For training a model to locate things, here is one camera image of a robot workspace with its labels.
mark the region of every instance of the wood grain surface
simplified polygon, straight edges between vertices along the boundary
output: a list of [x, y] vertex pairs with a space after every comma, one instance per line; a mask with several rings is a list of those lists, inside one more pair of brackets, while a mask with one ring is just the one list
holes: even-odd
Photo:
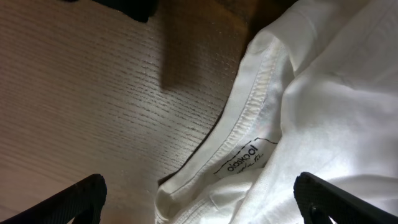
[[0, 1], [0, 221], [84, 177], [102, 223], [153, 223], [157, 181], [223, 110], [255, 32], [286, 5], [168, 0], [147, 24], [93, 1]]

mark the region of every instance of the white fabric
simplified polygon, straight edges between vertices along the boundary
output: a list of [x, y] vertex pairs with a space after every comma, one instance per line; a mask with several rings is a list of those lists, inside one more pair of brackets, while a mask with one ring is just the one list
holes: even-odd
[[297, 2], [250, 43], [215, 130], [159, 187], [157, 222], [302, 223], [304, 171], [398, 215], [397, 58], [396, 1]]

